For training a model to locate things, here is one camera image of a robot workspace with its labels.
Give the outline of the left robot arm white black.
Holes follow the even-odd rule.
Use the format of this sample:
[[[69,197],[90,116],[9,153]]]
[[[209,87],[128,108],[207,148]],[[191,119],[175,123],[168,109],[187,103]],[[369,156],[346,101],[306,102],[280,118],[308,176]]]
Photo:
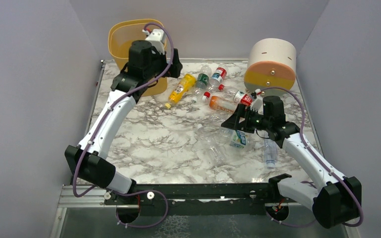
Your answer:
[[[178,50],[172,57],[158,51],[149,41],[133,41],[129,48],[128,62],[113,79],[108,100],[85,137],[76,145],[69,145],[65,152],[68,166],[74,176],[100,188],[130,193],[135,181],[119,172],[106,160],[111,144],[128,113],[135,107],[143,93],[155,79],[180,76],[183,68]]]

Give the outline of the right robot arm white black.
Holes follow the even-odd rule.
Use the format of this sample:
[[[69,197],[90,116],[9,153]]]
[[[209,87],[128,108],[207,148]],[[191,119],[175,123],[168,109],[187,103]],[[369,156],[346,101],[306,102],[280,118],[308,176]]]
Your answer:
[[[264,97],[261,103],[262,114],[238,104],[221,127],[247,133],[266,131],[269,139],[291,155],[314,184],[309,186],[288,174],[275,176],[268,181],[274,196],[292,199],[309,208],[324,228],[340,224],[349,227],[361,225],[364,212],[360,181],[356,177],[348,178],[333,167],[307,141],[302,129],[286,120],[284,105],[278,96]]]

